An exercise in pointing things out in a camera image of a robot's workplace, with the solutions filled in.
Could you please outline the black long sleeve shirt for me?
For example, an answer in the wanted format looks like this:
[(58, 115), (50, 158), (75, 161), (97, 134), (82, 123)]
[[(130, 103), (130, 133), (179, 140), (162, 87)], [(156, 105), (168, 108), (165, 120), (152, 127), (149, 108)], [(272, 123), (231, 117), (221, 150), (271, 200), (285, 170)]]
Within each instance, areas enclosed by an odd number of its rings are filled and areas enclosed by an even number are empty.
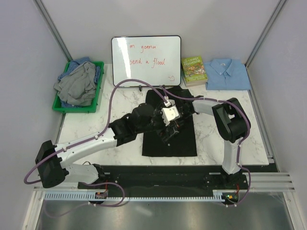
[[(183, 104), (192, 104), (192, 101), (185, 101), (174, 97), (193, 98), (194, 96), (188, 89), (179, 86), (169, 88), (172, 93), (169, 99), (175, 101), (176, 107)], [(179, 133), (173, 136), (168, 143), (164, 143), (157, 135), (156, 131), (148, 132), (143, 135), (142, 156), (147, 157), (196, 157), (196, 136), (194, 130), (193, 116), (185, 120), (178, 120)]]

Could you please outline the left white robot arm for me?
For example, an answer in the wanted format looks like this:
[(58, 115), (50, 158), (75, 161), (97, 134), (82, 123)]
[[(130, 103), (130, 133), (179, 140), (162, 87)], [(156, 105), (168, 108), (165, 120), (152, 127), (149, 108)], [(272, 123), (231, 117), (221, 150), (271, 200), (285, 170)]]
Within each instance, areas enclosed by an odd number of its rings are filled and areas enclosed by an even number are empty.
[(75, 164), (77, 160), (132, 142), (141, 133), (155, 131), (167, 142), (178, 133), (178, 121), (181, 118), (174, 105), (153, 108), (142, 103), (131, 113), (108, 124), (104, 132), (60, 145), (54, 145), (50, 140), (45, 141), (35, 159), (42, 186), (52, 188), (66, 181), (101, 188), (105, 184), (102, 169), (96, 164)]

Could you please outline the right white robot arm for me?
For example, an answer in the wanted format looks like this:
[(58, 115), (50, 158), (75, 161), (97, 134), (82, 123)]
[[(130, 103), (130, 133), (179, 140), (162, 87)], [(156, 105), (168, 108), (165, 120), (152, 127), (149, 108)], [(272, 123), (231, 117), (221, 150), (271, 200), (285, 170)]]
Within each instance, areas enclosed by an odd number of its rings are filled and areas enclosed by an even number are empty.
[(237, 183), (236, 173), (243, 169), (240, 153), (243, 142), (249, 137), (251, 123), (238, 99), (217, 100), (213, 98), (181, 98), (189, 101), (195, 113), (214, 117), (219, 135), (224, 140), (224, 159), (220, 184), (232, 188)]

